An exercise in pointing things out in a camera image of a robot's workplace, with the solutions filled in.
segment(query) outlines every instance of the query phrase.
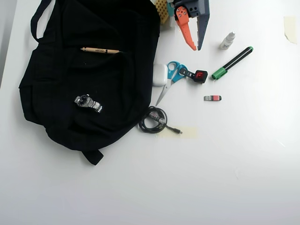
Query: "yellow pegboard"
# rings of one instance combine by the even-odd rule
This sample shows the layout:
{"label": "yellow pegboard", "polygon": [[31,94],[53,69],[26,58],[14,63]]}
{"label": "yellow pegboard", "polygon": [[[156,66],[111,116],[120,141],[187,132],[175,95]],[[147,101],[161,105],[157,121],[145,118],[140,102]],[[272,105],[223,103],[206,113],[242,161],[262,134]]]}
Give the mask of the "yellow pegboard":
{"label": "yellow pegboard", "polygon": [[169,17],[168,9],[167,9],[167,1],[166,0],[156,0],[154,5],[160,16],[161,24],[164,24]]}

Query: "wristwatch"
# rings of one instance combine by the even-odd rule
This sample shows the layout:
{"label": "wristwatch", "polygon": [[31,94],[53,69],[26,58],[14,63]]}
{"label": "wristwatch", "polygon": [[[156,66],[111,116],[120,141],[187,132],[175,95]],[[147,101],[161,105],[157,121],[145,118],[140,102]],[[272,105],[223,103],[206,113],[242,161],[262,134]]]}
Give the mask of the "wristwatch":
{"label": "wristwatch", "polygon": [[103,106],[99,102],[93,101],[89,95],[78,96],[75,99],[75,103],[82,108],[92,108],[97,113],[101,113]]}

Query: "charging cable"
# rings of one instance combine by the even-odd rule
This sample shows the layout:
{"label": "charging cable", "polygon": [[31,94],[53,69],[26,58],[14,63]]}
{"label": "charging cable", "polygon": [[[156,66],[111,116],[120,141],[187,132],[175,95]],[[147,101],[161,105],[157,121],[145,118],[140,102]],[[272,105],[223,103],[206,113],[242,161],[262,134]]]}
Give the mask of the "charging cable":
{"label": "charging cable", "polygon": [[[148,117],[150,117],[151,119],[158,122],[158,125],[153,128],[147,127],[145,125],[145,120]],[[157,134],[157,133],[163,131],[165,128],[167,128],[177,134],[182,134],[182,132],[179,129],[172,128],[172,127],[168,126],[167,123],[168,123],[168,117],[167,117],[167,114],[165,113],[165,111],[160,108],[151,106],[151,107],[149,107],[146,115],[143,117],[141,122],[139,122],[139,126],[143,132],[150,133],[150,134]]]}

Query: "watch face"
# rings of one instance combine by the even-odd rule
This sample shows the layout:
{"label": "watch face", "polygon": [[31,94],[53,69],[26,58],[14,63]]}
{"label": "watch face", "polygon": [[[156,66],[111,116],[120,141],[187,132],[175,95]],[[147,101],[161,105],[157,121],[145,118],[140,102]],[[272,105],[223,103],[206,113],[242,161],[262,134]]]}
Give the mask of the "watch face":
{"label": "watch face", "polygon": [[79,98],[79,100],[78,100],[78,105],[79,106],[86,106],[87,105],[87,103],[88,103],[88,100],[89,100],[89,96],[87,96],[87,95],[82,95],[80,98]]}

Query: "scissor blade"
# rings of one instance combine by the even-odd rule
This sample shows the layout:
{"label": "scissor blade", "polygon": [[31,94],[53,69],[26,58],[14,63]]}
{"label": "scissor blade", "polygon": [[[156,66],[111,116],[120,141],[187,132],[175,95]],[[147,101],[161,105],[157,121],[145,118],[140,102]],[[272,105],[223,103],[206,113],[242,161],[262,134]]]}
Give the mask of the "scissor blade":
{"label": "scissor blade", "polygon": [[155,106],[157,106],[160,103],[160,101],[164,98],[164,96],[165,96],[165,94],[167,93],[168,90],[169,90],[168,85],[165,85],[164,89],[161,92],[161,94],[160,94],[160,96],[159,96],[159,98],[158,98]]}

